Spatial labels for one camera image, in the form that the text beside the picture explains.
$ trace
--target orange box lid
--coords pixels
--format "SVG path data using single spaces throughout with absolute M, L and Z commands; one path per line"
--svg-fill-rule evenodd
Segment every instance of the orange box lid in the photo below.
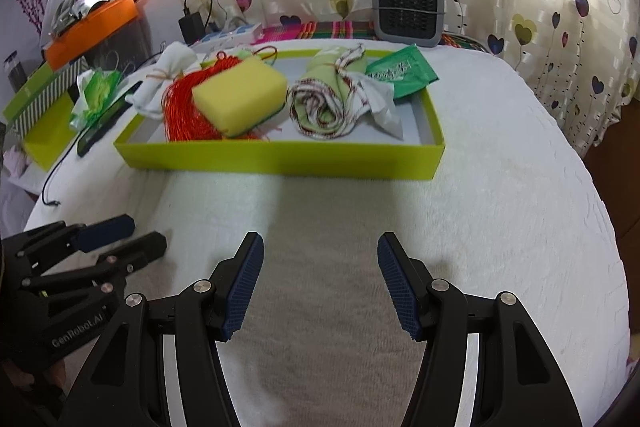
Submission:
M 111 0 L 55 39 L 44 51 L 47 62 L 59 70 L 137 17 L 133 0 Z

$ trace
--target sponge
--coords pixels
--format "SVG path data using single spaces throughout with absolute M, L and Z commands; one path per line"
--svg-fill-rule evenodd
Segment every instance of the sponge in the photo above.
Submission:
M 215 74 L 191 89 L 196 108 L 225 137 L 238 136 L 278 112 L 287 79 L 257 57 Z

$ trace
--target white fleece blanket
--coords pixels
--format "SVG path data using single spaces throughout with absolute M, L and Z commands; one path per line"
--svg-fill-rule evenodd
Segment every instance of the white fleece blanket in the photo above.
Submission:
M 622 387 L 629 341 L 625 275 L 604 204 L 508 64 L 448 47 L 424 53 L 440 76 L 428 89 L 447 144 L 430 182 L 133 171 L 110 145 L 116 129 L 84 159 L 70 155 L 49 189 L 62 205 L 38 202 L 28 227 L 128 212 L 137 233 L 165 233 L 164 260 L 127 286 L 150 299 L 208 277 L 248 230 L 260 232 L 265 261 L 244 325 L 219 344 L 243 427 L 401 424 L 422 346 L 401 330 L 376 264 L 378 236 L 395 231 L 434 277 L 465 293 L 521 299 L 590 427 Z M 472 412 L 475 339 L 468 351 L 459 426 Z M 86 352 L 68 359 L 72 377 Z

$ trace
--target gray portable heater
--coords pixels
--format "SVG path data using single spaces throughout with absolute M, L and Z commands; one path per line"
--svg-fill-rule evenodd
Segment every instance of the gray portable heater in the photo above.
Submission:
M 444 0 L 372 0 L 379 39 L 431 48 L 442 36 Z

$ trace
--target bolt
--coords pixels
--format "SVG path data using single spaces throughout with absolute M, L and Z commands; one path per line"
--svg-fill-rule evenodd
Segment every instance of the bolt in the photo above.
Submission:
M 125 299 L 125 302 L 127 303 L 127 306 L 131 306 L 133 308 L 133 306 L 137 306 L 142 302 L 142 295 L 139 293 L 132 293 Z
M 500 300 L 504 302 L 507 306 L 513 306 L 518 300 L 513 293 L 505 292 L 500 295 Z
M 446 292 L 449 289 L 449 283 L 444 279 L 434 279 L 431 287 L 436 290 L 436 292 Z
M 198 281 L 193 285 L 193 289 L 198 293 L 208 292 L 211 289 L 211 283 L 206 279 Z

